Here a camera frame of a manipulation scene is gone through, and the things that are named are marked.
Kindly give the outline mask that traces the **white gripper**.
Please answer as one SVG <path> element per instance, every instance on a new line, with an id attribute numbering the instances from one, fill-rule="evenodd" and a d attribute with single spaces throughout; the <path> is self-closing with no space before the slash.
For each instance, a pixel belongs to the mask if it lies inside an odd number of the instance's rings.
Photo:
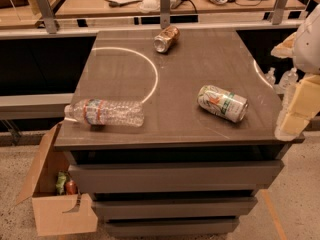
<path id="1" fill-rule="evenodd" d="M 277 58 L 291 58 L 296 68 L 306 74 L 291 85 L 285 94 L 279 122 L 280 136 L 299 136 L 309 122 L 320 112 L 320 4 L 282 43 L 271 50 Z"/>

